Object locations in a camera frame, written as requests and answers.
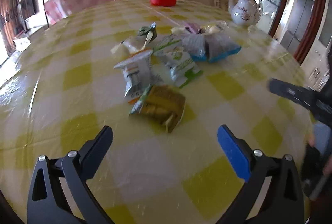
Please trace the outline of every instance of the table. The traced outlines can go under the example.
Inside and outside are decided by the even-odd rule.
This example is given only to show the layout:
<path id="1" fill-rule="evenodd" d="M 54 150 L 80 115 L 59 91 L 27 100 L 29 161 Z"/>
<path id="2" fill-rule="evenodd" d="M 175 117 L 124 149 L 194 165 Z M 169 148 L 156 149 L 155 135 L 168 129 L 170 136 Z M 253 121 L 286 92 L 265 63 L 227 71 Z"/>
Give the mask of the table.
<path id="1" fill-rule="evenodd" d="M 144 118 L 129 118 L 110 49 L 154 21 L 162 35 L 182 21 L 216 20 L 228 23 L 242 50 L 198 63 L 204 74 L 180 90 L 187 100 L 180 125 L 167 134 Z M 151 7 L 148 0 L 119 0 L 84 10 L 46 30 L 0 77 L 0 189 L 24 221 L 38 156 L 62 157 L 104 125 L 114 141 L 88 185 L 115 223 L 126 224 L 220 218 L 243 185 L 217 142 L 222 124 L 266 155 L 292 154 L 298 167 L 311 132 L 304 108 L 266 88 L 271 77 L 303 85 L 293 57 L 255 27 L 236 27 L 228 13 L 192 1 Z M 72 197 L 69 203 L 79 216 Z"/>

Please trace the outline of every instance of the brown curtain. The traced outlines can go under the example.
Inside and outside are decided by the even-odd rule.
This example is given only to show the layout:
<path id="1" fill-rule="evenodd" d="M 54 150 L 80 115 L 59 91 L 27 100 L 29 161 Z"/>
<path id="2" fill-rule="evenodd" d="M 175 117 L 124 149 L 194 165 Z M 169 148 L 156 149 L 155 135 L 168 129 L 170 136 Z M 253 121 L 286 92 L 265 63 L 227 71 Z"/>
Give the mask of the brown curtain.
<path id="1" fill-rule="evenodd" d="M 0 0 L 0 30 L 4 38 L 5 47 L 10 56 L 15 51 L 14 37 L 17 35 L 19 18 L 17 0 Z"/>

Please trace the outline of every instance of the television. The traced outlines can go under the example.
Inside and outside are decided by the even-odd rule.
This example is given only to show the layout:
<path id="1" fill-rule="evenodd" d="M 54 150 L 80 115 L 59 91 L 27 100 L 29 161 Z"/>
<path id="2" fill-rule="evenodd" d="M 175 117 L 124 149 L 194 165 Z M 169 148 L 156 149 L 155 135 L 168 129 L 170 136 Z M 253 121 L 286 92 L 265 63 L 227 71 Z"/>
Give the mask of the television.
<path id="1" fill-rule="evenodd" d="M 21 0 L 20 5 L 21 5 L 23 20 L 26 20 L 30 16 L 35 14 L 33 0 Z"/>

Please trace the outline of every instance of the white teapot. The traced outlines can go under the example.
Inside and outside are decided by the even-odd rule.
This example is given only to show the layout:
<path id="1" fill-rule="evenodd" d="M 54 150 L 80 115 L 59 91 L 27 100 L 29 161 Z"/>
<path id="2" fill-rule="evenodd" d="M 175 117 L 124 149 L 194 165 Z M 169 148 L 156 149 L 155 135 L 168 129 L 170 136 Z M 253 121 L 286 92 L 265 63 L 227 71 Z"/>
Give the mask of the white teapot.
<path id="1" fill-rule="evenodd" d="M 228 11 L 235 24 L 239 26 L 256 25 L 262 17 L 259 5 L 250 0 L 239 0 L 234 6 L 234 0 L 228 0 Z"/>

